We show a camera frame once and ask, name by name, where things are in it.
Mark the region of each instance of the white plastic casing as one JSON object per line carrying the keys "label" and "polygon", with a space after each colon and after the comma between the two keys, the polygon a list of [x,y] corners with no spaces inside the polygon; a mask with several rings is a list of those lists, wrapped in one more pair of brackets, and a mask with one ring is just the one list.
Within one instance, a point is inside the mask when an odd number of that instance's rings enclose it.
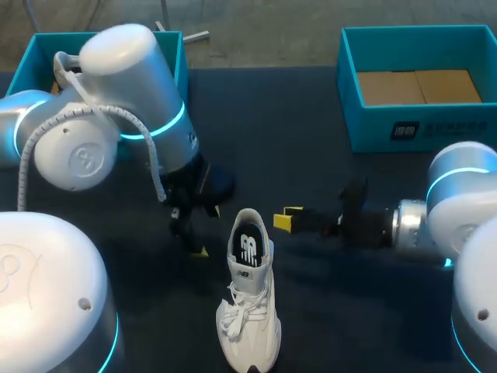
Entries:
{"label": "white plastic casing", "polygon": [[156,45],[154,34],[145,26],[110,27],[88,40],[79,53],[79,63],[86,74],[116,74],[144,60]]}
{"label": "white plastic casing", "polygon": [[440,254],[457,259],[475,229],[493,218],[496,211],[497,190],[465,193],[439,202],[427,222]]}
{"label": "white plastic casing", "polygon": [[[467,241],[454,272],[454,296],[471,330],[497,351],[497,218],[479,227]],[[478,319],[481,310],[488,318]]]}
{"label": "white plastic casing", "polygon": [[95,116],[67,120],[37,142],[34,161],[40,174],[64,190],[85,190],[101,183],[116,162],[117,142]]}
{"label": "white plastic casing", "polygon": [[102,257],[83,232],[50,215],[2,212],[0,227],[0,371],[49,371],[102,313]]}

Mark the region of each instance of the black tabletop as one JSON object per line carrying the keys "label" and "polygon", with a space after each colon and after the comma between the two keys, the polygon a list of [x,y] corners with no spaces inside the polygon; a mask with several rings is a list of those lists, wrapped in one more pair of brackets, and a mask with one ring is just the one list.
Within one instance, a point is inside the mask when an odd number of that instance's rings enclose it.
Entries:
{"label": "black tabletop", "polygon": [[[0,75],[0,91],[10,78]],[[209,259],[182,251],[167,228],[170,211],[131,163],[84,193],[30,175],[28,209],[73,223],[101,251],[129,371],[230,371],[215,312],[229,284],[228,236],[243,207],[261,213],[275,242],[283,336],[276,371],[453,371],[450,272],[272,228],[283,206],[334,207],[354,175],[369,177],[372,204],[423,198],[433,155],[354,155],[334,68],[192,70],[189,94],[203,154],[230,169],[238,184],[221,219],[201,211],[193,218]],[[16,181],[15,170],[0,173],[0,210],[16,207]]]}

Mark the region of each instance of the shoe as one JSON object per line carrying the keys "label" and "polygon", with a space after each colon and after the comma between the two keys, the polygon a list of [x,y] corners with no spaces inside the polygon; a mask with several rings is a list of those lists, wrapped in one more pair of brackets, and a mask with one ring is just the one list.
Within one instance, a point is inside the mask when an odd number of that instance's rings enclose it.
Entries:
{"label": "shoe", "polygon": [[228,241],[233,304],[223,300],[216,312],[224,356],[238,373],[266,373],[280,352],[273,255],[274,244],[259,213],[241,210]]}

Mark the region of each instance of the teal box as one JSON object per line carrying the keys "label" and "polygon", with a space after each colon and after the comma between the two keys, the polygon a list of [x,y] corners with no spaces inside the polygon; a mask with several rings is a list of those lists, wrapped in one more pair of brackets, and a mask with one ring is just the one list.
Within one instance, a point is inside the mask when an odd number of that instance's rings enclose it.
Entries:
{"label": "teal box", "polygon": [[[468,70],[482,103],[367,106],[357,72]],[[497,145],[497,40],[487,26],[342,29],[336,73],[355,152]]]}
{"label": "teal box", "polygon": [[[49,92],[54,84],[54,55],[58,51],[79,54],[85,42],[96,33],[36,33],[31,38],[23,59],[7,91],[7,96],[26,89]],[[188,65],[182,33],[176,31],[155,32],[164,53],[179,94],[187,103]]]}

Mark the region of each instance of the white cable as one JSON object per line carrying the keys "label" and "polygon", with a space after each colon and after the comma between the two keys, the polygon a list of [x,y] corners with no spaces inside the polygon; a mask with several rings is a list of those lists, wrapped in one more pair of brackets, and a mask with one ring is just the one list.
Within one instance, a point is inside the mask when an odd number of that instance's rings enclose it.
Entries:
{"label": "white cable", "polygon": [[[150,172],[152,181],[154,182],[155,192],[159,202],[166,200],[166,195],[164,187],[162,186],[161,178],[159,175],[159,164],[157,158],[157,149],[155,148],[154,140],[150,135],[150,132],[145,127],[145,125],[136,118],[132,113],[127,110],[121,109],[117,106],[111,105],[97,105],[95,110],[101,111],[107,114],[117,115],[125,120],[132,123],[144,136],[145,143],[148,147],[148,156],[150,158]],[[28,168],[30,165],[31,154],[38,140],[50,129],[58,126],[59,124],[65,122],[66,120],[83,117],[86,115],[95,114],[94,109],[84,106],[76,110],[70,110],[64,113],[59,113],[52,118],[45,120],[28,138],[26,144],[23,148],[23,153],[21,154],[21,163],[19,167],[19,185],[17,190],[17,211],[26,210],[26,192],[28,186]]]}
{"label": "white cable", "polygon": [[86,92],[85,88],[81,85],[79,80],[76,78],[76,75],[72,71],[61,71],[65,79],[71,84],[76,92],[80,95],[80,97],[85,101],[85,104],[89,106],[90,109],[93,110],[93,113],[96,115],[102,124],[105,124],[110,131],[112,131],[113,140],[120,140],[120,131],[117,124],[107,115],[103,115],[102,111],[98,110],[96,107],[95,100]]}

